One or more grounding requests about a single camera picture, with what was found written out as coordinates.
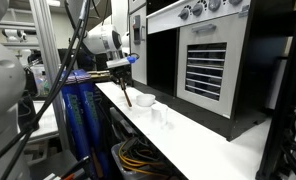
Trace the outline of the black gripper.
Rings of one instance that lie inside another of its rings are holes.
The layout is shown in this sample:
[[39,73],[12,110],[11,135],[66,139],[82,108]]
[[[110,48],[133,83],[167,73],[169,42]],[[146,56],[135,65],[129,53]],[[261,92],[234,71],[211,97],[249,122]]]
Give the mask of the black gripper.
[[131,66],[130,65],[112,68],[112,69],[110,69],[110,75],[111,75],[111,80],[115,84],[119,84],[120,79],[123,79],[123,81],[127,84],[132,83]]

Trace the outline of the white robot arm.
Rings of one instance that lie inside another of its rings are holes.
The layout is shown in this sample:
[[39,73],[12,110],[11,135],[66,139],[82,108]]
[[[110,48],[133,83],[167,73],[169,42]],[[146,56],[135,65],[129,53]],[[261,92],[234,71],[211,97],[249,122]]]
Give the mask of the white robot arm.
[[26,85],[25,72],[14,54],[0,44],[0,180],[31,180],[23,149],[42,115],[64,85],[74,63],[68,58],[63,60],[41,110],[19,131],[16,125],[17,103]]

